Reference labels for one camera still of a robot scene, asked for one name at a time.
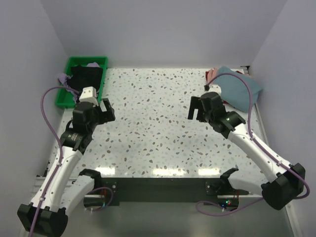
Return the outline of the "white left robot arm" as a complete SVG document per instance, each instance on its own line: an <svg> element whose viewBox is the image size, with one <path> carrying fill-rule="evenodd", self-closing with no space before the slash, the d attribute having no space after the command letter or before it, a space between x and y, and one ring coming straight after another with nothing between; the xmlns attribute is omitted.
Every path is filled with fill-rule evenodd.
<svg viewBox="0 0 316 237"><path fill-rule="evenodd" d="M115 111L108 99L99 105L79 102L73 109L58 144L60 150L40 189L29 204L22 204L17 215L26 231L46 237L60 237L69 216L89 192L96 194L102 187L100 172L84 169L68 188L71 173L92 141L98 125L115 120Z"/></svg>

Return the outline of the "black t shirt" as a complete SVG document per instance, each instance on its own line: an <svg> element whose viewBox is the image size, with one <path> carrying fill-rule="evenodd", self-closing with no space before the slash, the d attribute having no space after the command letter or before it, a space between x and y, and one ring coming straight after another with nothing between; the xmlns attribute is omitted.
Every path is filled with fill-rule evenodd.
<svg viewBox="0 0 316 237"><path fill-rule="evenodd" d="M77 65L71 67L72 76L67 80L67 85L77 91L85 87L94 87L98 92L102 80L103 69L100 67L83 67Z"/></svg>

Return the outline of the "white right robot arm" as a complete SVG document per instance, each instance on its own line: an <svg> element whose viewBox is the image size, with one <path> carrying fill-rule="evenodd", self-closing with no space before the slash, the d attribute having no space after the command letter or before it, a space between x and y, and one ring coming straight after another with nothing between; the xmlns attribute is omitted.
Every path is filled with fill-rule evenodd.
<svg viewBox="0 0 316 237"><path fill-rule="evenodd" d="M208 123L215 132L237 145L260 168L266 181L255 182L251 178L240 178L238 168L224 172L214 186L217 193L231 194L244 190L261 195L273 209L281 210L303 192L305 168L277 155L261 139L250 132L249 124L235 111L226 111L221 97L208 92L200 97L191 97L188 119L197 111L197 120Z"/></svg>

